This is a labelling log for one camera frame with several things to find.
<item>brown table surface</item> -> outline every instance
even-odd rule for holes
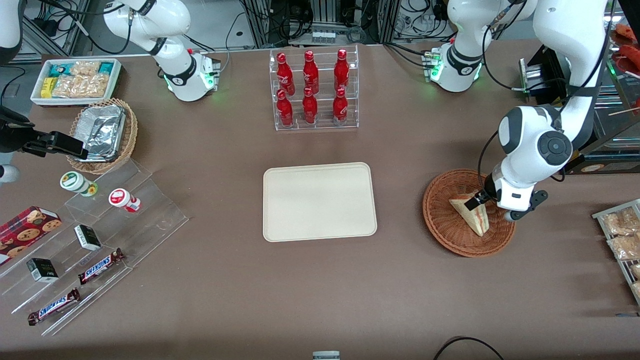
[[[498,41],[488,61],[517,84],[533,40]],[[430,44],[418,48],[430,48]],[[544,181],[550,199],[517,224],[500,253],[468,259],[428,232],[420,201],[430,180],[475,168],[502,116],[524,104],[483,70],[448,93],[382,46],[360,46],[357,131],[283,134],[273,128],[268,51],[232,53],[220,90],[180,102],[151,57],[121,58],[117,97],[140,129],[133,158],[192,219],[53,337],[0,299],[0,358],[431,359],[449,338],[475,336],[506,359],[631,359],[640,319],[590,215],[640,197],[638,176]],[[42,131],[66,131],[77,108],[33,106]],[[497,142],[484,170],[504,156]],[[269,243],[262,237],[262,175],[272,167],[364,161],[378,232],[367,238]],[[64,156],[17,154],[18,183],[0,188],[0,222],[34,204],[57,209]],[[291,220],[301,214],[291,214]],[[457,343],[441,359],[493,358]]]

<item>round wicker basket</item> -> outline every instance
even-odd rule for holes
[[[133,113],[129,105],[120,100],[120,99],[109,99],[104,101],[99,101],[94,104],[89,105],[89,107],[99,107],[99,106],[107,106],[107,105],[118,105],[124,108],[127,112],[127,117],[125,119],[124,130],[122,131],[122,139],[120,141],[120,154],[117,159],[110,163],[83,163],[80,161],[76,161],[73,157],[67,156],[67,159],[71,166],[81,172],[88,172],[91,174],[101,175],[111,170],[112,168],[123,165],[127,159],[131,156],[133,152],[133,148],[136,146],[136,136],[138,135],[138,120],[136,119],[136,114]],[[76,121],[74,121],[73,125],[71,125],[71,130],[69,131],[69,135],[72,135],[76,131],[76,126],[78,124],[78,120],[80,119],[80,112],[76,116]]]
[[[506,210],[498,208],[493,201],[485,204],[489,231],[484,236],[478,236],[467,225],[449,199],[478,190],[480,185],[475,170],[456,169],[437,176],[422,199],[422,214],[431,234],[447,249],[470,258],[489,256],[502,250],[516,229],[514,222],[504,219]]]

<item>clear acrylic shelf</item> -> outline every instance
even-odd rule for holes
[[[24,318],[24,326],[28,326],[30,313],[78,288],[80,302],[64,307],[35,326],[43,336],[56,334],[188,221],[150,176],[151,173],[134,160],[100,176],[96,179],[98,194],[89,198],[73,196],[57,210],[63,221],[57,233],[40,240],[13,260],[0,277],[1,301],[10,305],[15,316]],[[108,196],[115,188],[125,188],[139,198],[141,209],[129,213],[111,206]],[[100,250],[92,252],[80,246],[74,232],[78,224],[95,230],[102,243]],[[78,274],[117,248],[126,258],[81,286]],[[60,278],[50,284],[34,281],[26,266],[30,258],[50,259]]]
[[[320,77],[320,91],[316,94],[316,100],[318,102],[318,116],[316,123],[313,125],[307,124],[304,119],[304,111],[302,108],[302,100],[304,98],[303,89],[305,88],[305,82],[302,74],[302,69],[305,66],[304,53],[308,49],[277,49],[271,50],[269,54],[269,78],[271,81],[271,102],[273,103],[273,118],[276,130],[313,130],[313,129],[344,129],[353,128],[360,125],[360,112],[359,112],[359,61],[358,61],[358,47],[357,46],[343,46],[343,47],[314,47],[314,59],[318,65],[319,77]],[[347,51],[347,62],[349,63],[349,85],[346,89],[346,99],[349,102],[347,107],[347,119],[344,125],[336,126],[333,123],[333,99],[335,98],[335,89],[333,87],[333,67],[337,61],[337,54],[339,49],[345,49]],[[275,60],[275,56],[278,53],[284,53],[287,55],[287,63],[293,71],[293,83],[296,86],[296,93],[293,96],[289,96],[293,106],[293,126],[284,127],[280,122],[278,116],[278,108],[276,106],[277,96],[276,92],[280,88],[278,83],[278,62]]]

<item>red cookie box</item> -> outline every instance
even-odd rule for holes
[[[58,214],[31,206],[0,226],[0,265],[62,224]]]

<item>coca-cola bottle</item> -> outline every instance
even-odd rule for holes
[[[291,106],[291,102],[287,99],[287,94],[284,90],[278,89],[276,94],[278,96],[276,107],[278,108],[280,122],[284,127],[291,127],[293,126],[293,107]]]
[[[296,93],[296,86],[293,85],[293,71],[287,63],[287,57],[284,53],[276,55],[278,60],[278,82],[280,88],[287,92],[287,95],[293,96]]]
[[[344,97],[344,88],[340,87],[335,91],[335,99],[333,100],[333,123],[342,126],[347,121],[347,106],[349,102]]]
[[[345,49],[338,50],[338,61],[333,68],[335,91],[340,87],[347,88],[349,85],[349,63],[347,63],[347,51]]]
[[[320,91],[320,79],[318,76],[318,65],[314,61],[314,52],[305,51],[305,67],[302,69],[305,77],[305,87],[310,87],[314,94]]]
[[[302,108],[305,110],[305,121],[307,124],[315,124],[318,116],[318,101],[310,87],[305,88],[305,98],[302,100]]]

